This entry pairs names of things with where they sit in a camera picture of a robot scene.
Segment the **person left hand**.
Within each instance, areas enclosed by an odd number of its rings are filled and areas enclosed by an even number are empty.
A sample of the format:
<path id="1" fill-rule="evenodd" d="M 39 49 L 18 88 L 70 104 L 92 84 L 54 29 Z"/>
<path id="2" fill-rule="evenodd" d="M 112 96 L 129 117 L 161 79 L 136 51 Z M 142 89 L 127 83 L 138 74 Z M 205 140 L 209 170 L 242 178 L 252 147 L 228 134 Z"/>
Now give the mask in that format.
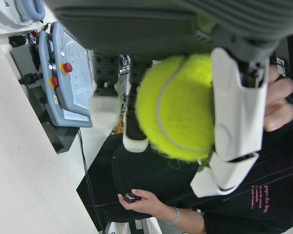
<path id="1" fill-rule="evenodd" d="M 175 208 L 162 203 L 152 192 L 140 189 L 132 189 L 131 192 L 141 199 L 130 203 L 128 205 L 130 210 L 149 214 L 167 223 L 171 223 L 177 218 L 178 213 Z"/>

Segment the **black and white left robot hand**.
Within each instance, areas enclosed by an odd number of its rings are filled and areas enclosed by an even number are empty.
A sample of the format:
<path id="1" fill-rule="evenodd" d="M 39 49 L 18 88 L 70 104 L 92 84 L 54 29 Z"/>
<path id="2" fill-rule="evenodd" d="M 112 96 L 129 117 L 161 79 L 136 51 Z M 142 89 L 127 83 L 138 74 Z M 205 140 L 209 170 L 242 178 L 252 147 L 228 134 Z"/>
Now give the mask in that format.
<path id="1" fill-rule="evenodd" d="M 293 0 L 48 0 L 94 53 L 90 117 L 117 123 L 116 59 L 130 56 L 124 147 L 196 161 L 197 197 L 228 195 L 262 146 L 269 60 Z"/>

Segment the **person right hand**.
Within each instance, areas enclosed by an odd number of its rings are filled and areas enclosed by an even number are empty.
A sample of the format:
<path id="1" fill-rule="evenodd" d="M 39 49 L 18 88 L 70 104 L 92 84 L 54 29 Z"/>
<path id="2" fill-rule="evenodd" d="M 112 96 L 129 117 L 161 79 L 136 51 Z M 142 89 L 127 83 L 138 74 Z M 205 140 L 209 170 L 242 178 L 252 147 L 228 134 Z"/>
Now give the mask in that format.
<path id="1" fill-rule="evenodd" d="M 290 78 L 279 79 L 276 66 L 269 70 L 264 129 L 272 132 L 293 120 L 293 105 L 286 98 L 293 93 L 293 81 Z"/>

